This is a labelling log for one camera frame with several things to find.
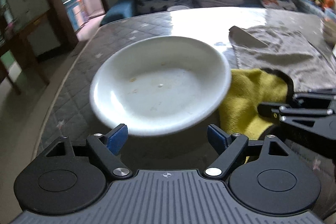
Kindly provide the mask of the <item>blue children cabinet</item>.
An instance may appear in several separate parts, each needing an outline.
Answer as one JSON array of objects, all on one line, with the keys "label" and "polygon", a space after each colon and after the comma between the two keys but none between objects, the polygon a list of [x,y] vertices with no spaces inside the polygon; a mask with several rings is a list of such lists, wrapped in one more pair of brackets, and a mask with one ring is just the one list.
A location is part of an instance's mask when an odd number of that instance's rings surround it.
[{"label": "blue children cabinet", "polygon": [[84,0],[67,0],[63,3],[72,28],[77,33],[87,22]]}]

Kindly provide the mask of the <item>yellow and black cleaning cloth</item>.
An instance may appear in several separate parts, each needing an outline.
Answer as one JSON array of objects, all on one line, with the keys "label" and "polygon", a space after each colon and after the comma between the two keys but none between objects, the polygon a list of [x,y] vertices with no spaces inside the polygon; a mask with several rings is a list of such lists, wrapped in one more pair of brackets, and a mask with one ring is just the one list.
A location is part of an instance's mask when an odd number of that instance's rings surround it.
[{"label": "yellow and black cleaning cloth", "polygon": [[262,102],[288,103],[294,93],[293,80],[276,69],[232,69],[231,86],[220,106],[220,128],[240,133],[250,140],[264,139],[274,123],[258,114]]}]

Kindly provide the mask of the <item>blue sofa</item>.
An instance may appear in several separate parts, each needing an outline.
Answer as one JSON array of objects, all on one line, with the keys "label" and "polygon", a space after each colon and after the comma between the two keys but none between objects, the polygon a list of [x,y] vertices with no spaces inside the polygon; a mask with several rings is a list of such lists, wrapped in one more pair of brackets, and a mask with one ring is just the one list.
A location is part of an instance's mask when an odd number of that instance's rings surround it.
[{"label": "blue sofa", "polygon": [[[293,0],[298,12],[306,14],[314,14],[320,18],[324,18],[325,15],[335,16],[335,11],[328,9],[323,11],[322,8],[315,5],[309,0]],[[243,0],[241,7],[249,8],[262,8],[260,0]],[[131,18],[138,16],[140,13],[137,11],[135,0],[118,0],[105,14],[101,25],[108,24],[117,20]]]}]

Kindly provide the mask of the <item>grey towel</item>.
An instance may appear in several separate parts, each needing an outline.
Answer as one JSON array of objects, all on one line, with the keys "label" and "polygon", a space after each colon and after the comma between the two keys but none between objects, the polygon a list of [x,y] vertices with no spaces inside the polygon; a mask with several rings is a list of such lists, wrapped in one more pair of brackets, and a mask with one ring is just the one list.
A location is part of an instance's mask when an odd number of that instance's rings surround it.
[{"label": "grey towel", "polygon": [[335,69],[299,31],[286,27],[230,28],[238,68],[276,69],[293,80],[294,91],[335,88]]}]

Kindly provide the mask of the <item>white bowl on sofa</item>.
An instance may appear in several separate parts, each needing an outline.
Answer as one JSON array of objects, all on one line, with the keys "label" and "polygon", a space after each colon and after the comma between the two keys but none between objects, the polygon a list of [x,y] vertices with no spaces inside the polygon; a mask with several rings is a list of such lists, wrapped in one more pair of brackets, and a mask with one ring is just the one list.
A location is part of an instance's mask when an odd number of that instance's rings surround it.
[{"label": "white bowl on sofa", "polygon": [[185,5],[175,5],[175,6],[169,7],[167,11],[179,11],[179,10],[188,10],[188,9],[190,8]]}]

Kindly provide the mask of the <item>large white bowl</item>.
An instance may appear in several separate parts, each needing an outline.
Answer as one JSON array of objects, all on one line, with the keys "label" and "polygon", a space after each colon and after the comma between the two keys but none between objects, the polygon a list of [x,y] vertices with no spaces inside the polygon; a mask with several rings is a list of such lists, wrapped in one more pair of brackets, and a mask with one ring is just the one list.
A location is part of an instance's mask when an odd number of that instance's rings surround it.
[{"label": "large white bowl", "polygon": [[109,128],[132,136],[174,134],[208,118],[231,84],[227,58],[211,45],[180,36],[133,43],[114,53],[91,83],[90,105]]}]

